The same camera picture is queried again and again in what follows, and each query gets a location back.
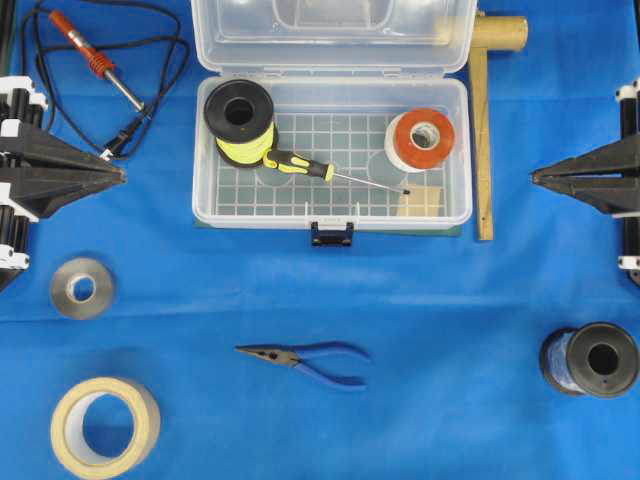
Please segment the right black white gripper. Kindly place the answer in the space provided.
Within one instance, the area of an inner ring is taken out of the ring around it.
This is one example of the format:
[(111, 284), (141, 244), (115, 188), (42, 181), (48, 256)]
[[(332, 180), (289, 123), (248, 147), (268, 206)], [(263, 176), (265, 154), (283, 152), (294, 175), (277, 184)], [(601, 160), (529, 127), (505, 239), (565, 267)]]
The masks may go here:
[(616, 91), (620, 108), (622, 139), (577, 157), (531, 173), (535, 185), (570, 196), (603, 214), (623, 218), (623, 253), (619, 268), (639, 285), (639, 178), (638, 177), (573, 177), (639, 174), (639, 134), (637, 90), (623, 85)]

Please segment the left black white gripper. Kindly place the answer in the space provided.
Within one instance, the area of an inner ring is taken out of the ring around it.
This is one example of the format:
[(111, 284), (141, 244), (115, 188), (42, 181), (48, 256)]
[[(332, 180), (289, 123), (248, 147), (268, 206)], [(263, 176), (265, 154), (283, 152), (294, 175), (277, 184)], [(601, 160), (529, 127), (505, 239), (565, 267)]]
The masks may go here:
[(1, 152), (32, 166), (1, 169), (1, 291), (29, 268), (29, 226), (60, 208), (126, 182), (109, 161), (41, 130), (46, 96), (29, 76), (1, 78)]

